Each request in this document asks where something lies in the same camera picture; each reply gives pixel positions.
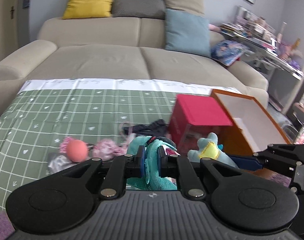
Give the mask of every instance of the beige pillow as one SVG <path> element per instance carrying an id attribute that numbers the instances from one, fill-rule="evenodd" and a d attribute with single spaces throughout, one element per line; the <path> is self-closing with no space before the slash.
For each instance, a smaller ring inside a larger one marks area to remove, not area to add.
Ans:
<path id="1" fill-rule="evenodd" d="M 164 0 L 166 8 L 193 14 L 204 14 L 204 0 Z"/>

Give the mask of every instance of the red box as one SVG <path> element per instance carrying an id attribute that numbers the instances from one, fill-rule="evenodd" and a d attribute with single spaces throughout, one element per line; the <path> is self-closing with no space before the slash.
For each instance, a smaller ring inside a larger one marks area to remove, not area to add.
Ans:
<path id="1" fill-rule="evenodd" d="M 168 130 L 178 153 L 187 155 L 189 150 L 198 150 L 199 138 L 206 138 L 210 132 L 219 136 L 231 126 L 233 123 L 214 98 L 179 94 Z"/>

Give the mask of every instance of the sofa seat cushion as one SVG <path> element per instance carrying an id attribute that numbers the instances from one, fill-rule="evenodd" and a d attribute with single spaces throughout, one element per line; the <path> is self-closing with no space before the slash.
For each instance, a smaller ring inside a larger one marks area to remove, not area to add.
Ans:
<path id="1" fill-rule="evenodd" d="M 152 79 L 187 84 L 234 87 L 247 94 L 247 87 L 212 59 L 154 48 L 141 48 Z"/>
<path id="2" fill-rule="evenodd" d="M 59 48 L 28 79 L 150 79 L 140 48 L 92 44 Z"/>

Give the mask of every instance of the sofa backrest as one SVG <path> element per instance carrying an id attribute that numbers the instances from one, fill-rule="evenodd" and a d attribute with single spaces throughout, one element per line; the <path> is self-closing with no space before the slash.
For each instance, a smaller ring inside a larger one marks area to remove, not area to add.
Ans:
<path id="1" fill-rule="evenodd" d="M 111 44 L 163 49 L 165 46 L 164 20 L 136 17 L 47 20 L 38 39 L 54 42 L 58 47 L 87 44 Z M 224 37 L 210 31 L 211 46 Z"/>

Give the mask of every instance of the storage box on desk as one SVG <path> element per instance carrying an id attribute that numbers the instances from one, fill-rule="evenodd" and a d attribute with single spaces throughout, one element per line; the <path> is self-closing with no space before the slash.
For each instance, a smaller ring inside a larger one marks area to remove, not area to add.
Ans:
<path id="1" fill-rule="evenodd" d="M 168 130 L 178 153 L 187 155 L 189 150 L 198 150 L 199 138 L 206 138 L 210 132 L 220 136 L 232 125 L 214 98 L 179 94 Z"/>
<path id="2" fill-rule="evenodd" d="M 251 96 L 223 90 L 212 91 L 214 98 L 233 122 L 219 136 L 224 152 L 248 155 L 266 150 L 269 144 L 290 144 L 285 133 L 265 108 Z"/>

